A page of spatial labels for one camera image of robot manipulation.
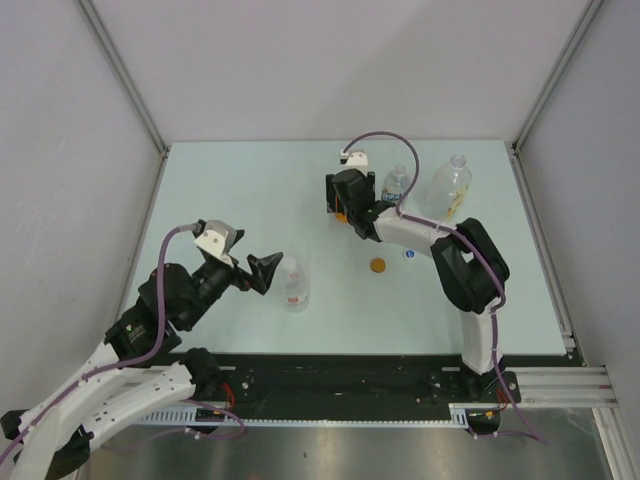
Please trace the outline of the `orange juice bottle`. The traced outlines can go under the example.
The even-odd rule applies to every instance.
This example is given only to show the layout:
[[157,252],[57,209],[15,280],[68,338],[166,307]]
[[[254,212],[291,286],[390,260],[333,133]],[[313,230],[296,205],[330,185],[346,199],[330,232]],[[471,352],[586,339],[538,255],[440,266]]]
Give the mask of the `orange juice bottle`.
[[336,196],[336,212],[335,212],[335,217],[337,220],[339,220],[342,223],[347,223],[347,217],[343,212],[339,212],[338,211],[338,197]]

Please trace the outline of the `clear bottle blue cap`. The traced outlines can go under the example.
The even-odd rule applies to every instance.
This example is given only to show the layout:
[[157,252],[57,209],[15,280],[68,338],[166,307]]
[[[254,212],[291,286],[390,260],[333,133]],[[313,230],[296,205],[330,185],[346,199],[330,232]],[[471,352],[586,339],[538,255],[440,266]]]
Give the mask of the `clear bottle blue cap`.
[[404,165],[398,164],[390,170],[382,184],[381,200],[396,204],[411,183],[411,175]]

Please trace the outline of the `orange bottle cap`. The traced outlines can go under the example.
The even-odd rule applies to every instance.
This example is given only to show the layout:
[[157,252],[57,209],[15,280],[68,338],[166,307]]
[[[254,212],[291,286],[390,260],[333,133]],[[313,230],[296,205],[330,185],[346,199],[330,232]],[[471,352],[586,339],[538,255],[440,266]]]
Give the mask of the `orange bottle cap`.
[[382,258],[374,258],[370,261],[370,269],[374,273],[383,273],[386,270],[386,262]]

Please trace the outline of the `large clear bottle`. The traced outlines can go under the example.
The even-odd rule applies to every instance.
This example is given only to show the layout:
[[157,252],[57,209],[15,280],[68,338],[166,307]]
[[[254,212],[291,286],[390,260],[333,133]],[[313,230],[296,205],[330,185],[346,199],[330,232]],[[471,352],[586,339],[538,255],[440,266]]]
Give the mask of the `large clear bottle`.
[[454,155],[434,173],[428,187],[424,215],[437,221],[450,221],[465,200],[472,174],[464,155]]

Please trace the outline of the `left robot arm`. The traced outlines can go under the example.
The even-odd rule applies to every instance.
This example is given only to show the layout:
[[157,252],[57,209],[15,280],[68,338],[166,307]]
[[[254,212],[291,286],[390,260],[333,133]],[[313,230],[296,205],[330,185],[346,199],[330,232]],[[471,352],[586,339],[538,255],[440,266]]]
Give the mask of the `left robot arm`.
[[192,330],[230,287],[268,292],[283,255],[250,255],[243,269],[230,254],[243,235],[220,221],[199,221],[165,236],[135,304],[86,362],[46,400],[2,416],[10,444],[1,458],[13,460],[11,478],[62,479],[147,414],[176,402],[206,401],[219,391],[231,394],[205,348],[192,348],[148,380],[123,387],[179,346],[181,333]]

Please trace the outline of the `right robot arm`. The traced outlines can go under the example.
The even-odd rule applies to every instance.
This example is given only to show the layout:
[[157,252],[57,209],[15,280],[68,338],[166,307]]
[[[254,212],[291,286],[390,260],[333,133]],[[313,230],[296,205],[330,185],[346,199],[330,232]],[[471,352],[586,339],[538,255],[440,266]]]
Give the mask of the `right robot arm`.
[[461,359],[468,369],[462,391],[486,400],[504,371],[497,311],[506,304],[510,270],[482,223],[468,218],[451,226],[402,213],[376,199],[374,175],[357,169],[328,174],[325,186],[327,210],[345,217],[360,238],[400,245],[434,262],[445,296],[461,312]]

